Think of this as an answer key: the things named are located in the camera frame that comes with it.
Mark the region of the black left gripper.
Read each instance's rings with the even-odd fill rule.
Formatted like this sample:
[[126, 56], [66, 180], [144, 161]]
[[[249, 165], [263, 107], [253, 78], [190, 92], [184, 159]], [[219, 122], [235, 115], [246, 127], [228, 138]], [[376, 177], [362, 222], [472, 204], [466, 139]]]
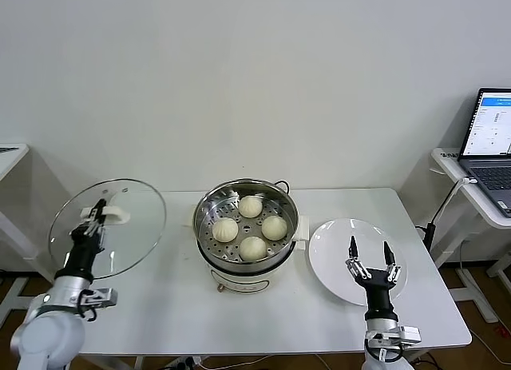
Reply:
[[106, 215], [104, 207], [106, 200], [99, 200], [94, 209], [83, 209], [81, 211], [81, 223], [70, 234], [73, 241], [69, 258], [63, 269], [59, 269], [55, 274], [55, 279], [59, 277], [80, 277], [85, 280], [94, 280], [92, 274], [93, 262], [97, 254], [103, 248], [101, 247], [101, 233], [94, 230], [100, 229], [105, 223]]

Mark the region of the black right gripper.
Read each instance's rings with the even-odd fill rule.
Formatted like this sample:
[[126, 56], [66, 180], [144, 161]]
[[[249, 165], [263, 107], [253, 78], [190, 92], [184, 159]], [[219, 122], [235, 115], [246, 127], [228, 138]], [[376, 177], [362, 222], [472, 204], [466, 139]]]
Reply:
[[365, 319], [397, 319], [389, 291], [398, 283], [402, 267], [396, 264], [394, 253], [384, 241], [384, 257], [387, 270], [367, 269], [358, 258], [358, 247], [351, 236], [346, 265], [355, 282], [365, 289], [367, 311]]

